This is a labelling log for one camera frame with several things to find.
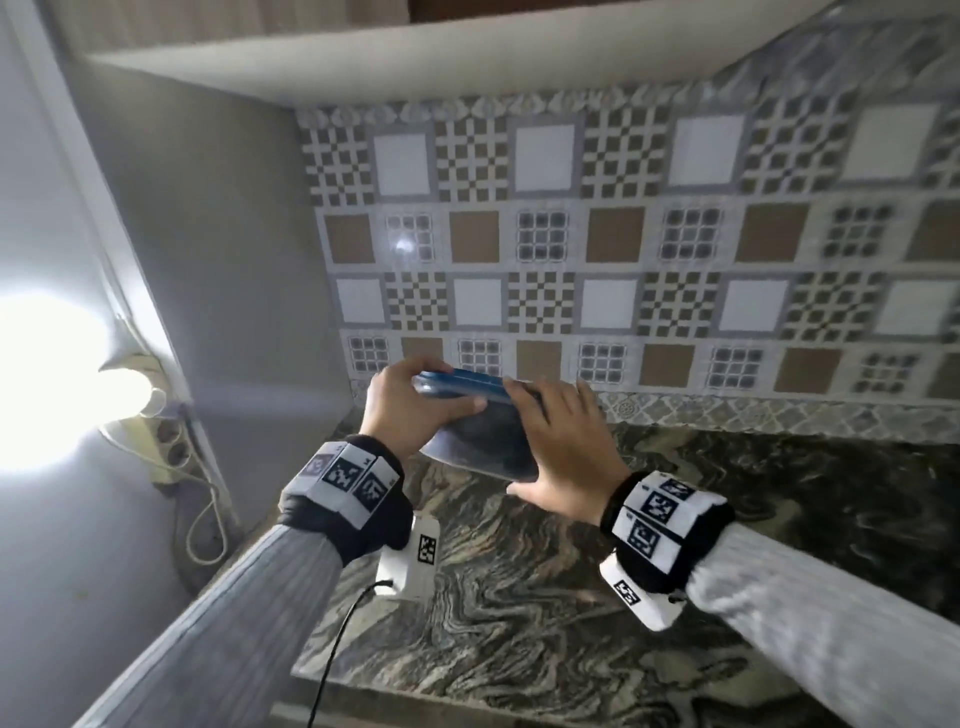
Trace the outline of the person's left hand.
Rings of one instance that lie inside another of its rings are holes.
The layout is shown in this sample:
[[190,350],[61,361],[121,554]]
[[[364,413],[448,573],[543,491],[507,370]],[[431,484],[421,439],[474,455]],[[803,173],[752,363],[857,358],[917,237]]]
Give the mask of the person's left hand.
[[399,459],[417,453],[452,421],[423,417],[418,407],[423,394],[415,389],[413,379],[422,372],[451,371],[445,361],[429,355],[407,357],[379,371],[366,391],[360,434],[376,439]]

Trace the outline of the person's right hand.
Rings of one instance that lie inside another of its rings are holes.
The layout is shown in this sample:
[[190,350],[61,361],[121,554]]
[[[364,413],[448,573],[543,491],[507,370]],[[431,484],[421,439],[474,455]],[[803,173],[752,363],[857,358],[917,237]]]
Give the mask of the person's right hand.
[[557,491],[558,512],[599,527],[614,492],[630,474],[594,391],[582,379],[574,385],[541,379],[524,383],[504,378],[538,467],[538,479]]

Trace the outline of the blue lidded container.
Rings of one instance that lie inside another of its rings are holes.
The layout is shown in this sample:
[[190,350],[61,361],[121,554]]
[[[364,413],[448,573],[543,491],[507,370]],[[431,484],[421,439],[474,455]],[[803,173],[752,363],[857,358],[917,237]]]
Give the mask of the blue lidded container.
[[423,371],[412,378],[414,390],[432,400],[481,398],[478,414],[441,427],[420,453],[441,464],[499,480],[534,482],[539,467],[519,411],[501,377],[470,370]]

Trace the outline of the person's left forearm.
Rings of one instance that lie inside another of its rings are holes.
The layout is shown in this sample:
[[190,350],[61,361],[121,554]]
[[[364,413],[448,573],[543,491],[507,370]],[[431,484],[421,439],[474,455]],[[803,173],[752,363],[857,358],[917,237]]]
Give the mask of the person's left forearm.
[[271,528],[72,728],[265,728],[342,570],[324,535]]

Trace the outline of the person's right forearm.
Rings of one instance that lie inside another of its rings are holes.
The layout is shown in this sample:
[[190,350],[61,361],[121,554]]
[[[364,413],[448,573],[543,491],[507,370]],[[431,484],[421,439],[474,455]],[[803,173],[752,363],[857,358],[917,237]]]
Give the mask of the person's right forearm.
[[739,524],[686,592],[852,728],[960,728],[960,625],[939,614]]

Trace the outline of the black marker wristband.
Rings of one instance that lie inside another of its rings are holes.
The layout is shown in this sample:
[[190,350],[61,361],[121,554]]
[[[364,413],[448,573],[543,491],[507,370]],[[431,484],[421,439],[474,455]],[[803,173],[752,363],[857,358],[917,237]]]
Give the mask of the black marker wristband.
[[631,473],[599,521],[627,575],[647,593],[685,590],[694,567],[737,517],[726,498],[660,470]]
[[368,435],[327,442],[283,489],[278,523],[324,536],[345,566],[383,548],[402,551],[414,510],[401,460]]

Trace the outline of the white power strip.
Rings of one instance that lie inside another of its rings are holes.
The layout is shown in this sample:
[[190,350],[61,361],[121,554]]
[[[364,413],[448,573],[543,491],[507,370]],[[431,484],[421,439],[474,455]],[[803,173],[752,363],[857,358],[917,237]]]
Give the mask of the white power strip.
[[132,354],[110,368],[120,371],[132,384],[141,380],[150,383],[150,397],[144,408],[112,422],[109,432],[120,433],[121,444],[147,464],[153,485],[164,491],[186,480],[208,482],[190,432],[186,406],[160,360],[147,354]]

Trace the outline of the white upper cabinet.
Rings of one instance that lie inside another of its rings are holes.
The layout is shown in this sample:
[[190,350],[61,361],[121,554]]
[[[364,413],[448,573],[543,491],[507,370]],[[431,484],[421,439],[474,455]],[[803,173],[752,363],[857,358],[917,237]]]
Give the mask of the white upper cabinet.
[[412,23],[408,0],[51,0],[70,53],[284,107],[701,80],[834,0],[641,0]]

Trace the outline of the glowing white light bulb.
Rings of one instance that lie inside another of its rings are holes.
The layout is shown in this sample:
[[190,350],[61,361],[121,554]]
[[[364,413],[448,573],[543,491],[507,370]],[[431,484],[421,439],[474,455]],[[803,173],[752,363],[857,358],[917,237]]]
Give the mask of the glowing white light bulb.
[[109,366],[113,338],[62,297],[0,295],[0,474],[65,461],[90,432],[150,406],[159,389],[147,373]]

